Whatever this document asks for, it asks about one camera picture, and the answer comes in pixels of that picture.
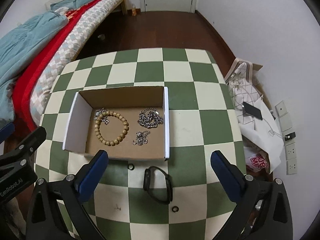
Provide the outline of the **black smart watch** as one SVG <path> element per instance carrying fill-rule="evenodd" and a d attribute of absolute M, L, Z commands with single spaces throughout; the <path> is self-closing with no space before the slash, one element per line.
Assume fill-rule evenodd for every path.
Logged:
<path fill-rule="evenodd" d="M 160 204 L 169 205 L 173 201 L 171 177 L 160 167 L 150 166 L 145 169 L 143 190 Z"/>

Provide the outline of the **red bed sheet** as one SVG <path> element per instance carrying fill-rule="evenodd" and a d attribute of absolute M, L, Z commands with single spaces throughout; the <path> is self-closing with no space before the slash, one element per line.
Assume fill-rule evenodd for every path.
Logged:
<path fill-rule="evenodd" d="M 71 32 L 80 16 L 90 7 L 95 5 L 100 0 L 93 0 L 90 3 L 83 5 L 79 9 L 64 11 L 63 14 L 67 17 L 68 23 L 64 26 L 50 42 L 33 58 L 31 63 L 25 68 L 22 74 L 18 77 L 12 91 L 12 102 L 14 107 L 14 125 L 15 134 L 17 136 L 25 136 L 31 130 L 25 119 L 30 116 L 28 113 L 29 99 L 33 85 L 40 77 L 45 66 L 53 57 L 54 49 L 57 49 L 64 38 Z"/>

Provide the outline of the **white red plastic bag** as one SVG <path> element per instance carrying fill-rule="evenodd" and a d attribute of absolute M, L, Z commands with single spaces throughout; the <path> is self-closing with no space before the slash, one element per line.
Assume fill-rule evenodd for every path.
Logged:
<path fill-rule="evenodd" d="M 270 162 L 267 153 L 259 148 L 249 146 L 244 147 L 246 166 L 253 172 L 259 172 L 263 169 L 270 171 Z"/>

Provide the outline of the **white paper sheet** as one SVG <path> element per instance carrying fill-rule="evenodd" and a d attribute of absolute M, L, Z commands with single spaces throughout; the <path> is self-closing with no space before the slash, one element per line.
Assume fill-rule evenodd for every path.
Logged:
<path fill-rule="evenodd" d="M 281 163 L 280 154 L 284 148 L 284 139 L 269 109 L 262 99 L 255 102 L 255 107 L 261 110 L 263 120 L 254 118 L 254 125 L 239 124 L 244 140 L 244 147 L 259 148 L 267 153 L 272 173 Z"/>

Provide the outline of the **black charger plug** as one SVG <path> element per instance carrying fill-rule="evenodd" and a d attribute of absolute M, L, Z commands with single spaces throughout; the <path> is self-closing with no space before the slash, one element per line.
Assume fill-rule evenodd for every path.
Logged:
<path fill-rule="evenodd" d="M 296 137 L 296 133 L 295 132 L 291 132 L 291 133 L 285 135 L 284 139 L 285 139 L 285 141 L 289 141 L 289 140 L 295 139 L 295 137 Z"/>

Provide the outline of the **blue duvet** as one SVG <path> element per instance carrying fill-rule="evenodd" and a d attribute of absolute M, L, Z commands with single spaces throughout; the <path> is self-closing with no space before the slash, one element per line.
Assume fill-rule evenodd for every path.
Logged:
<path fill-rule="evenodd" d="M 68 23 L 65 15 L 36 15 L 1 38 L 1 127 L 14 120 L 12 90 L 16 77 Z"/>

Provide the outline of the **black smartphone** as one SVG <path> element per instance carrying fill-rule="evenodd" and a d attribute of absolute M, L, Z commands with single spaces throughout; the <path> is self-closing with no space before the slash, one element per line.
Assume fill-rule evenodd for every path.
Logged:
<path fill-rule="evenodd" d="M 243 111 L 244 115 L 249 115 L 249 116 L 254 117 L 258 120 L 263 120 L 261 110 L 258 109 L 257 107 L 250 105 L 247 102 L 242 103 L 242 111 Z"/>

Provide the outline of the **white cardboard box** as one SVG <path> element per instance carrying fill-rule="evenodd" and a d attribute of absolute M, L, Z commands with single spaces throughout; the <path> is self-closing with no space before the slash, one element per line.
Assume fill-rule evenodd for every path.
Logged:
<path fill-rule="evenodd" d="M 163 86 L 82 90 L 75 94 L 62 148 L 118 160 L 170 157 L 169 92 Z"/>

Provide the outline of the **beige patterned tote bag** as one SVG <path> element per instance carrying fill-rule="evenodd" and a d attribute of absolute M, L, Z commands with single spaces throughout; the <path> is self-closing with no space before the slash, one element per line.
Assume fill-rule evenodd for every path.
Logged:
<path fill-rule="evenodd" d="M 244 102 L 255 106 L 255 102 L 261 99 L 262 94 L 254 87 L 252 83 L 253 63 L 236 58 L 227 75 L 225 83 L 228 87 L 229 94 L 239 124 L 254 125 L 254 118 L 244 113 L 242 104 Z"/>

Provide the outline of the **checkered mattress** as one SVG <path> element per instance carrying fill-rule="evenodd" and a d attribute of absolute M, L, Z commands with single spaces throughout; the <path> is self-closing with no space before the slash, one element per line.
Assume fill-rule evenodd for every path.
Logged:
<path fill-rule="evenodd" d="M 60 46 L 54 49 L 53 57 L 31 89 L 28 107 L 30 116 L 25 119 L 31 130 L 39 126 L 41 115 L 46 109 L 49 93 L 65 65 L 75 60 L 97 27 L 121 3 L 125 4 L 125 0 L 100 0 L 88 8 Z"/>

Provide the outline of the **orange bottle on floor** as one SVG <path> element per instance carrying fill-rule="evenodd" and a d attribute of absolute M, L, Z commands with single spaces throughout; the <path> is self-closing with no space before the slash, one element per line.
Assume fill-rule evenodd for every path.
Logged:
<path fill-rule="evenodd" d="M 132 16 L 136 16 L 136 15 L 137 15 L 136 6 L 133 4 L 132 5 Z"/>

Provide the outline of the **white wall socket strip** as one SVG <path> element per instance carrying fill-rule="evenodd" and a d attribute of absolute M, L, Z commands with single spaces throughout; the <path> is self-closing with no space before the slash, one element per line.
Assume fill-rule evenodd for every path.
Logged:
<path fill-rule="evenodd" d="M 293 130 L 291 116 L 287 110 L 284 101 L 275 105 L 280 131 L 284 139 L 285 159 L 286 159 L 286 172 L 287 175 L 297 174 L 297 151 L 295 137 L 296 133 Z"/>

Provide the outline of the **wooden bed frame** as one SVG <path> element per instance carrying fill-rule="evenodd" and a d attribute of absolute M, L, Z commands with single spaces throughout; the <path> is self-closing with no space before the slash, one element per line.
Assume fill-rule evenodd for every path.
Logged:
<path fill-rule="evenodd" d="M 126 0 L 101 0 L 88 9 L 77 22 L 74 33 L 77 41 L 74 43 L 72 60 L 83 59 L 107 49 L 107 39 L 113 37 L 114 19 L 127 14 Z"/>

